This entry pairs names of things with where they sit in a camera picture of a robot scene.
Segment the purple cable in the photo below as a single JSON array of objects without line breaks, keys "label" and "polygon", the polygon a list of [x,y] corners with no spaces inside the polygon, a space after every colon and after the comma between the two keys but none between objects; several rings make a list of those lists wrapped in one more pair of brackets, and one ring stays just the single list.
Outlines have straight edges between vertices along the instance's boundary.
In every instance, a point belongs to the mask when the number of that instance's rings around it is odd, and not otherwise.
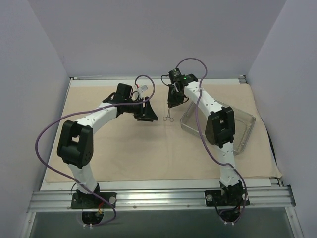
[{"label": "purple cable", "polygon": [[68,115],[65,115],[59,119],[57,119],[56,121],[52,122],[51,124],[49,124],[48,126],[46,126],[41,132],[40,134],[38,135],[38,137],[36,138],[36,141],[35,141],[35,153],[37,155],[37,157],[39,158],[39,160],[41,161],[42,164],[44,164],[47,168],[53,170],[54,172],[60,174],[60,175],[63,175],[71,180],[73,180],[74,182],[76,182],[77,184],[79,184],[80,186],[82,186],[83,189],[85,189],[87,192],[89,192],[90,194],[94,195],[96,198],[100,199],[102,202],[106,203],[112,210],[113,210],[113,217],[110,218],[109,220],[107,221],[104,221],[104,222],[101,222],[99,224],[95,224],[93,226],[100,226],[100,225],[105,225],[111,221],[113,221],[117,215],[116,213],[116,210],[115,208],[107,201],[105,200],[104,198],[102,198],[101,196],[99,196],[98,194],[94,193],[93,191],[90,191],[86,186],[84,186],[83,184],[81,184],[81,182],[77,179],[75,179],[74,177],[70,176],[70,175],[67,175],[65,173],[63,173],[62,171],[59,171],[55,168],[53,168],[52,166],[50,166],[48,163],[46,163],[42,157],[40,156],[40,153],[39,153],[39,141],[40,141],[40,138],[42,137],[42,135],[44,134],[45,131],[47,131],[51,126],[53,126],[54,124],[58,123],[59,121],[65,119],[65,118],[69,118],[69,117],[72,117],[72,116],[76,116],[76,115],[82,115],[82,114],[90,114],[90,113],[94,113],[94,112],[98,112],[98,111],[101,111],[103,109],[107,109],[107,108],[111,108],[111,107],[117,107],[117,106],[130,106],[130,105],[139,105],[139,104],[143,104],[147,101],[149,101],[154,93],[155,93],[155,84],[154,84],[154,81],[147,75],[139,75],[136,79],[135,79],[135,84],[137,82],[137,80],[140,78],[140,77],[146,77],[148,78],[152,85],[153,85],[153,92],[152,94],[144,101],[142,102],[137,102],[137,103],[117,103],[117,104],[112,104],[112,105],[108,105],[108,106],[105,106],[103,108],[97,108],[97,109],[94,109],[94,110],[91,110],[91,111],[83,111],[83,112],[77,112],[77,113],[71,113],[71,114],[68,114]]},{"label": "purple cable", "polygon": [[[186,60],[196,60],[196,61],[200,62],[200,63],[204,66],[204,68],[205,68],[205,74],[204,74],[204,76],[202,77],[202,79],[201,79],[200,82],[199,82],[199,88],[202,88],[203,80],[204,80],[204,78],[207,76],[207,73],[208,73],[207,66],[206,66],[205,63],[202,62],[200,59],[190,57],[190,58],[185,58],[185,59],[183,59],[181,62],[179,62],[178,65],[176,66],[176,68],[178,68],[179,65],[180,65],[182,62],[186,61]],[[241,174],[233,167],[232,164],[219,162],[219,161],[212,155],[212,153],[210,152],[210,150],[209,150],[209,148],[208,148],[208,146],[207,146],[207,144],[206,144],[206,142],[205,142],[205,140],[204,140],[204,136],[203,136],[203,133],[202,133],[202,128],[201,128],[201,125],[200,125],[199,119],[198,119],[198,109],[199,109],[199,106],[198,106],[198,105],[199,105],[199,102],[200,102],[202,96],[203,96],[203,91],[200,90],[200,94],[199,94],[199,97],[198,97],[198,100],[197,100],[197,103],[196,103],[196,108],[195,108],[195,118],[196,118],[196,124],[197,124],[197,128],[198,128],[199,136],[200,136],[200,139],[201,139],[202,142],[203,142],[204,148],[206,149],[207,153],[209,154],[209,156],[212,158],[212,160],[213,160],[216,164],[218,164],[218,165],[220,165],[220,166],[230,166],[230,167],[234,170],[234,172],[240,177],[240,179],[241,179],[241,181],[242,181],[242,183],[243,183],[244,189],[245,189],[245,199],[243,199],[243,207],[242,207],[241,213],[240,213],[239,217],[238,217],[236,220],[233,221],[233,223],[237,223],[237,222],[240,220],[240,218],[241,218],[241,216],[242,216],[242,214],[243,214],[243,212],[244,212],[244,209],[245,209],[245,207],[246,207],[246,202],[247,202],[247,199],[246,199],[246,198],[247,198],[247,194],[248,194],[248,192],[247,192],[247,186],[246,186],[246,183],[245,183],[243,177],[241,176]]]}]

